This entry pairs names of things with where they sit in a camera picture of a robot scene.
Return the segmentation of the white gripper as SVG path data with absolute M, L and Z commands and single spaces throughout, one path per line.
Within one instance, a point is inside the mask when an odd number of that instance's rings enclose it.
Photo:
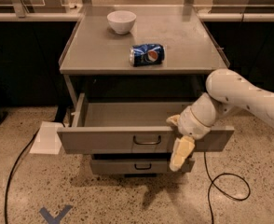
M 178 131 L 184 135 L 182 138 L 175 139 L 170 160 L 172 171 L 176 172 L 182 168 L 185 160 L 195 148 L 195 140 L 203 138 L 210 132 L 213 124 L 220 119 L 221 110 L 222 105 L 204 92 L 180 116 L 173 115 L 166 119 L 168 125 L 178 126 Z

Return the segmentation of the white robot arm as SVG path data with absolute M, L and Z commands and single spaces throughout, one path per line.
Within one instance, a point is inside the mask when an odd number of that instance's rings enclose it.
M 274 128 L 274 92 L 262 90 L 229 69 L 211 72 L 206 92 L 181 114 L 168 117 L 167 123 L 182 135 L 174 141 L 170 169 L 180 170 L 195 148 L 195 141 L 211 131 L 213 124 L 237 109 L 244 109 Z

